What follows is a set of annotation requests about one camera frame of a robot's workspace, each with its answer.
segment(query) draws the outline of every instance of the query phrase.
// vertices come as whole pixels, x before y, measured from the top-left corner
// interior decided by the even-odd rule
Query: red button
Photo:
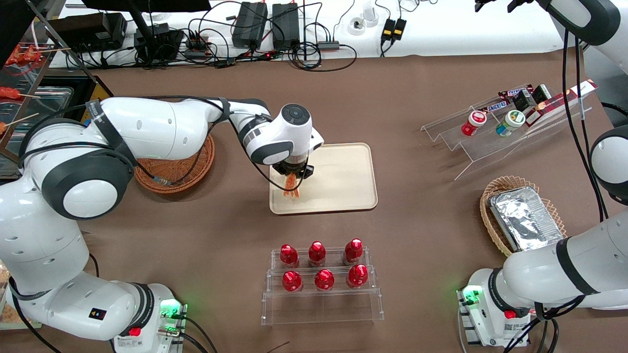
[[[506,310],[506,311],[504,311],[504,316],[506,318],[516,318],[517,317],[517,313],[512,311],[512,310]]]
[[[142,329],[139,327],[133,327],[129,330],[129,336],[137,337],[142,333]]]

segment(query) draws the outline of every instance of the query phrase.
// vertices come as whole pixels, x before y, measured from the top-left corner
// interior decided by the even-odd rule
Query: woven basket
[[[198,156],[196,165],[194,165],[194,160],[196,159],[198,153],[200,153],[200,155]],[[135,178],[143,187],[155,193],[175,193],[183,191],[198,183],[212,166],[212,163],[214,162],[214,140],[211,136],[207,135],[205,143],[198,153],[187,159],[176,161],[149,159],[138,160],[138,162],[140,162],[150,172],[150,174],[164,178],[171,182],[175,182],[185,176],[185,174],[190,171],[190,167],[194,165],[192,172],[190,172],[185,179],[178,183],[174,183],[170,186],[156,183],[138,167],[135,168]]]
[[[480,198],[480,213],[482,214],[482,221],[484,221],[484,225],[489,231],[490,238],[493,240],[497,248],[506,256],[510,256],[513,252],[513,249],[511,249],[508,239],[502,232],[502,229],[499,227],[499,224],[495,220],[495,217],[490,210],[489,198],[498,193],[521,187],[533,187],[534,191],[536,191],[537,193],[539,192],[539,188],[536,187],[535,184],[525,180],[524,178],[519,178],[518,176],[511,175],[502,176],[490,182],[486,186],[486,189],[484,189],[484,193]],[[556,222],[556,225],[558,226],[560,232],[563,234],[563,237],[567,237],[565,226],[563,225],[563,221],[558,215],[558,211],[556,211],[556,207],[554,207],[554,205],[552,205],[552,203],[545,198],[541,198],[541,201],[543,201],[543,205],[545,205],[545,208],[549,211],[549,214]]]

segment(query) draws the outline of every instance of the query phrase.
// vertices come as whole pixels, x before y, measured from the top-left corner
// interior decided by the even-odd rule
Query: clear acrylic shelf
[[[526,85],[521,85],[515,89],[520,89]],[[511,102],[503,108],[494,110],[487,114],[487,122],[479,127],[473,136],[467,136],[462,133],[461,127],[467,122],[469,114],[487,106],[499,103],[502,100],[495,96],[483,102],[476,103],[468,109],[456,112],[443,119],[431,122],[421,127],[421,131],[425,131],[433,142],[442,139],[450,151],[462,149],[470,160],[470,163],[454,178],[458,180],[475,171],[485,168],[508,157],[512,153],[519,151],[534,143],[549,138],[568,126],[567,116],[562,112],[558,117],[552,118],[551,121],[544,125],[532,125],[528,127],[524,124],[519,129],[512,132],[507,138],[499,136],[495,132],[495,127],[503,120],[504,115],[516,109]],[[585,105],[585,112],[591,107]],[[580,117],[577,106],[571,108],[571,117],[575,119]]]
[[[297,251],[300,267],[296,269],[283,267],[279,250],[271,253],[271,268],[266,273],[266,287],[262,293],[262,326],[384,320],[381,289],[367,247],[360,263],[367,265],[369,279],[356,289],[346,284],[350,266],[342,262],[343,247],[327,248],[326,266],[320,268],[309,265],[307,249]],[[323,268],[334,275],[335,283],[329,291],[319,291],[314,285],[314,276]],[[299,272],[303,290],[290,293],[283,288],[281,280],[286,271]]]

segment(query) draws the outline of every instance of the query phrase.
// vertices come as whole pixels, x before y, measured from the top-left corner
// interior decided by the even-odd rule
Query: brown tablecloth
[[[326,61],[324,68],[340,65]],[[163,198],[131,182],[106,217],[81,223],[108,280],[163,283],[190,305],[189,315],[221,353],[460,352],[455,290],[480,268],[505,257],[479,214],[484,187],[518,175],[552,200],[569,235],[597,223],[593,191],[568,129],[512,158],[453,179],[461,151],[432,143],[422,125],[498,90],[546,83],[561,88],[561,53],[477,57],[359,59],[347,70],[308,73],[285,63],[238,64],[223,70],[109,70],[97,73],[116,95],[257,97],[275,114],[285,103],[310,110],[327,143],[364,142],[372,150],[379,205],[368,212],[280,217],[269,210],[268,183],[251,166],[227,125],[214,132],[216,158],[190,192]],[[571,71],[569,86],[575,84]],[[597,98],[589,102],[590,139],[611,125]],[[615,214],[621,207],[608,202]],[[269,253],[284,243],[307,247],[319,239],[342,246],[360,237],[370,247],[386,319],[261,327],[261,292]],[[91,264],[87,271],[92,271]],[[557,352],[625,352],[624,312],[575,310],[561,317]],[[518,352],[536,350],[533,345]],[[110,352],[107,342],[43,328],[64,353]],[[193,328],[189,331],[202,341]],[[186,352],[194,352],[187,347]],[[470,352],[498,352],[474,348]],[[0,352],[48,352],[27,331],[0,333]]]

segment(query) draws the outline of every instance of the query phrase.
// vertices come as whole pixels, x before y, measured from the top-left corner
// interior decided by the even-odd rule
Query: beige tray
[[[283,195],[270,184],[275,214],[369,210],[377,205],[371,149],[365,143],[325,144],[310,156],[314,174],[303,181],[299,198]],[[270,178],[284,185],[286,177],[270,168]]]

